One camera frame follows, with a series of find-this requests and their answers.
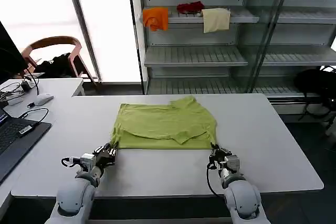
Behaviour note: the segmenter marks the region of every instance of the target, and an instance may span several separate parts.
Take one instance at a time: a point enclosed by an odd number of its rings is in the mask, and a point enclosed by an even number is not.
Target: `towel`
[[[204,9],[204,33],[228,30],[230,24],[230,11],[223,8]]]
[[[167,105],[121,104],[111,144],[136,149],[210,149],[216,120],[192,96]]]
[[[196,14],[200,13],[202,9],[204,9],[204,5],[201,1],[197,1],[188,4],[179,4],[176,9],[182,14]]]
[[[168,29],[168,8],[155,7],[145,9],[142,12],[143,25],[150,27],[152,31]]]

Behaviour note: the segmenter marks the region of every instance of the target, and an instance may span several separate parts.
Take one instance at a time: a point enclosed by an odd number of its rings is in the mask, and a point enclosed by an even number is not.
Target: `power adapter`
[[[25,92],[29,92],[29,90],[31,90],[31,87],[27,81],[22,82],[21,87]]]

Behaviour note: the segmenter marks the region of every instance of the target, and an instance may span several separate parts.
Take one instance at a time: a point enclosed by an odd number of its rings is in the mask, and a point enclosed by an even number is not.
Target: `metal pole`
[[[90,55],[90,58],[91,58],[91,61],[92,61],[92,64],[93,64],[93,68],[94,68],[94,70],[97,74],[98,81],[101,81],[101,74],[100,74],[100,71],[99,71],[99,67],[98,67],[98,64],[97,64],[95,53],[93,51],[93,47],[92,47],[92,43],[91,43],[91,39],[90,39],[90,35],[89,35],[89,30],[88,30],[88,27],[87,27],[85,19],[84,19],[83,10],[82,10],[82,7],[80,5],[80,0],[72,0],[72,3],[73,3],[73,7],[75,8],[75,11],[76,11],[76,15],[77,15],[77,18],[78,18],[78,23],[79,23],[80,29],[81,29],[82,34],[84,36],[85,44],[86,44],[86,46],[88,48],[88,51],[89,51],[89,55]]]
[[[132,20],[133,20],[133,29],[134,29],[134,36],[137,45],[137,55],[138,55],[138,64],[139,64],[139,71],[140,71],[140,79],[141,79],[141,90],[142,94],[145,94],[144,84],[143,84],[143,75],[142,75],[142,67],[141,67],[141,59],[140,59],[140,50],[139,50],[139,43],[138,43],[138,33],[137,33],[137,25],[135,23],[135,16],[134,16],[134,7],[133,7],[133,0],[130,0],[131,4],[131,12],[132,12]]]
[[[264,36],[261,40],[261,43],[260,43],[260,46],[257,52],[256,61],[253,66],[250,78],[249,78],[249,83],[247,85],[247,93],[253,92],[253,88],[259,77],[259,73],[260,73],[261,67],[264,62],[264,58],[268,50],[268,45],[272,39],[273,32],[278,22],[278,18],[279,18],[280,11],[281,11],[284,1],[285,0],[274,0],[273,2],[270,19],[266,27],[266,31],[264,32]]]

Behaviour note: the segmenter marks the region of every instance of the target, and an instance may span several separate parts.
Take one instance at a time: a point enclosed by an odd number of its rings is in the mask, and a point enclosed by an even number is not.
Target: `monitor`
[[[0,22],[0,84],[27,67],[26,61]]]

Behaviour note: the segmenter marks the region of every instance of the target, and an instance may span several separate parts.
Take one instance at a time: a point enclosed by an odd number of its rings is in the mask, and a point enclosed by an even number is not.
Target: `laptop keyboard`
[[[16,139],[19,138],[19,131],[26,127],[26,124],[7,122],[0,130],[0,155]]]

